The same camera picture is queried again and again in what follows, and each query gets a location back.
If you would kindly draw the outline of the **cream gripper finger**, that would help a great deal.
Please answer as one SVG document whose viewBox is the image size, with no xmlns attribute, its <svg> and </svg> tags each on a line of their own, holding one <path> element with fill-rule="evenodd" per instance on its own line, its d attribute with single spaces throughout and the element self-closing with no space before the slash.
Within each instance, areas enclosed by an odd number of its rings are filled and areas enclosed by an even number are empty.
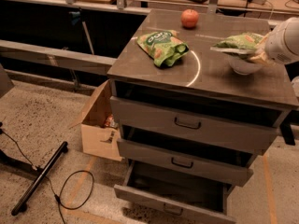
<svg viewBox="0 0 299 224">
<path fill-rule="evenodd" d="M 259 49 L 249 60 L 253 63 L 262 65 L 274 65 L 275 62 L 271 60 L 264 49 Z"/>
</svg>

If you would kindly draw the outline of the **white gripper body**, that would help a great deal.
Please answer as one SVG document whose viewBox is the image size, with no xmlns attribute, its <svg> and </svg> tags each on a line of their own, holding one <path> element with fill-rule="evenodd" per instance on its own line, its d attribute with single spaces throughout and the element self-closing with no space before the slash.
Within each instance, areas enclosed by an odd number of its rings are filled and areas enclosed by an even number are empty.
<svg viewBox="0 0 299 224">
<path fill-rule="evenodd" d="M 276 63 L 299 61 L 299 18 L 289 18 L 278 24 L 265 42 L 265 52 Z"/>
</svg>

